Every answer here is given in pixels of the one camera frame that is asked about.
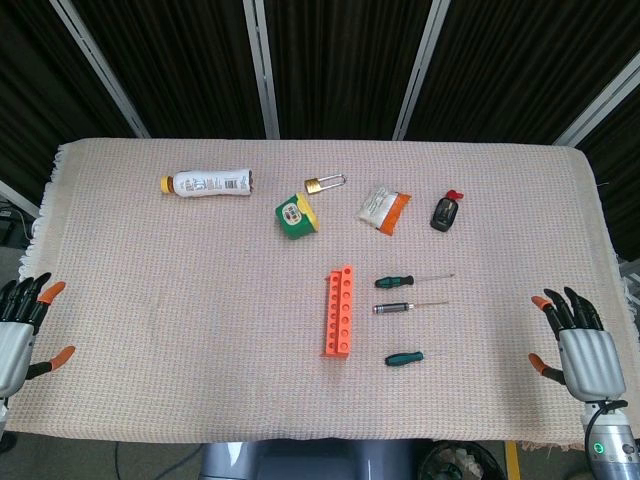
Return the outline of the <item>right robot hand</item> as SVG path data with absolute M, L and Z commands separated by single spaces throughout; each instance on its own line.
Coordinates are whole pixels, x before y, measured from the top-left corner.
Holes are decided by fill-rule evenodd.
M 547 365 L 539 355 L 528 355 L 541 376 L 567 388 L 584 403 L 616 401 L 626 384 L 614 340 L 604 329 L 594 305 L 566 287 L 562 294 L 546 289 L 532 303 L 544 313 L 560 355 L 559 369 Z

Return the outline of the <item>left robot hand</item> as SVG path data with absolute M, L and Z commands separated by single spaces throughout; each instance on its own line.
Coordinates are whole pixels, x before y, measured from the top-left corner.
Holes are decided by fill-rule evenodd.
M 16 394 L 26 381 L 53 372 L 75 353 L 75 347 L 63 348 L 50 360 L 32 363 L 32 353 L 44 319 L 54 299 L 65 289 L 59 281 L 46 290 L 51 278 L 46 272 L 20 282 L 11 280 L 1 287 L 1 400 Z

